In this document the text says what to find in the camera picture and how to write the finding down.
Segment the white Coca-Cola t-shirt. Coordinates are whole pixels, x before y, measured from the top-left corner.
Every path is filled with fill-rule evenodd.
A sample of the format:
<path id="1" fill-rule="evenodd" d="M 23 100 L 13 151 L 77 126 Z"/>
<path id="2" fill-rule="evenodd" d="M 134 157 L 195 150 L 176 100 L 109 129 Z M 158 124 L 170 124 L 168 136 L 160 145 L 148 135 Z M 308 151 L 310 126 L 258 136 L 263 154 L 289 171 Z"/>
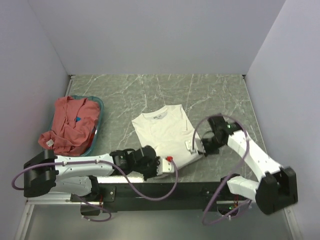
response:
<path id="1" fill-rule="evenodd" d="M 131 122 L 141 146 L 153 147 L 161 158 L 173 157 L 178 169 L 202 157 L 187 149 L 186 142 L 195 138 L 194 148 L 198 152 L 203 150 L 200 137 L 181 104 L 165 105 L 154 112 L 141 113 Z"/>

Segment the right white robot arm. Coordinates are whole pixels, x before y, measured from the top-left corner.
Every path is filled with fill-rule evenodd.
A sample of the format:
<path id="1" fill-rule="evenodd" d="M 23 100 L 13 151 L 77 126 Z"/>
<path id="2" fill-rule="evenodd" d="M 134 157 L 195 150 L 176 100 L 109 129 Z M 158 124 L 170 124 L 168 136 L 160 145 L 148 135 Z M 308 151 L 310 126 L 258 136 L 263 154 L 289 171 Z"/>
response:
<path id="1" fill-rule="evenodd" d="M 215 114 L 205 118 L 213 137 L 202 138 L 205 155 L 212 155 L 227 146 L 237 153 L 254 173 L 256 180 L 230 174 L 222 179 L 219 193 L 230 200 L 240 195 L 255 201 L 258 208 L 271 215 L 298 203 L 297 175 L 291 167 L 284 167 L 273 160 L 249 136 L 237 121 L 227 122 L 226 115 Z"/>

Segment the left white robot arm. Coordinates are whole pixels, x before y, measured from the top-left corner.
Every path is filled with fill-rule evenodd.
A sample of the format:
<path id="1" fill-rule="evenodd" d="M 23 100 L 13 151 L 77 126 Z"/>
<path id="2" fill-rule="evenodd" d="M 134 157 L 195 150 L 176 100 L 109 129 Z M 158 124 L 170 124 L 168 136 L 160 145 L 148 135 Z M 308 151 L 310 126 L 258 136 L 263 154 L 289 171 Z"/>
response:
<path id="1" fill-rule="evenodd" d="M 100 195 L 98 177 L 127 176 L 137 172 L 147 180 L 159 174 L 160 164 L 161 158 L 148 145 L 137 150 L 127 148 L 76 157 L 44 150 L 23 166 L 23 195 L 35 198 L 49 192 L 63 192 L 94 201 Z"/>

